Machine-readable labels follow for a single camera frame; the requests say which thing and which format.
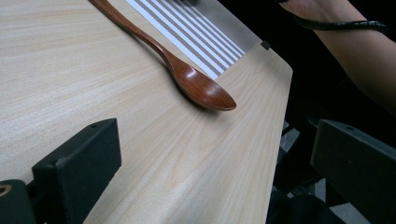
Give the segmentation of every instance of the wooden spoon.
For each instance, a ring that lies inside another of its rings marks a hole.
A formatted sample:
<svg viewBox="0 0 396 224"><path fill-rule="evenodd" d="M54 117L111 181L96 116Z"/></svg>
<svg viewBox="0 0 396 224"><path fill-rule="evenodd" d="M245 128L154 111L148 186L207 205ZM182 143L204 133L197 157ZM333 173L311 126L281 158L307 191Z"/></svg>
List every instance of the wooden spoon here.
<svg viewBox="0 0 396 224"><path fill-rule="evenodd" d="M138 37L154 49L165 61L177 85L196 104L221 111L236 108L233 97L218 83L181 61L154 38L128 21L107 0L90 0L90 2L127 34Z"/></svg>

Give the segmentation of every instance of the wooden table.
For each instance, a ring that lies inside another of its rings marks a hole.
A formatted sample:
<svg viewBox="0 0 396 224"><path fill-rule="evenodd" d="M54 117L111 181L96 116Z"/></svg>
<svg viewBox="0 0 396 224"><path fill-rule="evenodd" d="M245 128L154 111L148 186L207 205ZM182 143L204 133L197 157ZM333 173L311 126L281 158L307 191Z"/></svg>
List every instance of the wooden table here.
<svg viewBox="0 0 396 224"><path fill-rule="evenodd" d="M194 65L123 0L128 19ZM117 118L122 166L85 223L264 223L291 80L255 46L217 82L227 112L187 100L163 61L87 0L0 2L0 178Z"/></svg>

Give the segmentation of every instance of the forearm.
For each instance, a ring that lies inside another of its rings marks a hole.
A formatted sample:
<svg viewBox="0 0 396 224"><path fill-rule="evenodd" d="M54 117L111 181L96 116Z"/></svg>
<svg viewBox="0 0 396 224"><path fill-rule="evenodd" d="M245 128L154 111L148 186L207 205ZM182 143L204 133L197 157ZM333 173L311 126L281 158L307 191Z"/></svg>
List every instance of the forearm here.
<svg viewBox="0 0 396 224"><path fill-rule="evenodd" d="M315 31L348 77L396 116L396 45L374 30Z"/></svg>
<svg viewBox="0 0 396 224"><path fill-rule="evenodd" d="M309 21L366 20L347 0L289 0L280 5ZM396 116L396 43L369 29L315 33L355 85Z"/></svg>

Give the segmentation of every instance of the striped paper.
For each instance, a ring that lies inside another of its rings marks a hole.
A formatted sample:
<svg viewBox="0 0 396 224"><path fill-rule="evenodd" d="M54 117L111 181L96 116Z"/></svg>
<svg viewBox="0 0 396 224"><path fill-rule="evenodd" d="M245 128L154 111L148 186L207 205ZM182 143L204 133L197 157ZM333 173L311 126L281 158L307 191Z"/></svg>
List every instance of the striped paper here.
<svg viewBox="0 0 396 224"><path fill-rule="evenodd" d="M217 0L126 0L212 79L261 40Z"/></svg>

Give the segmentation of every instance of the black wristband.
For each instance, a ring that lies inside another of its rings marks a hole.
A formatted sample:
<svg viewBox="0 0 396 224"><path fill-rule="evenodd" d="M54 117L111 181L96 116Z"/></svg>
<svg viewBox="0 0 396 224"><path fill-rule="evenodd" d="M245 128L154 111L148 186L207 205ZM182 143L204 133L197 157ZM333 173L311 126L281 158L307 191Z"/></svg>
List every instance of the black wristband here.
<svg viewBox="0 0 396 224"><path fill-rule="evenodd" d="M317 22L308 21L294 16L294 20L302 27L310 30L352 30L352 29L372 29L388 34L388 26L382 21L341 21L341 22Z"/></svg>

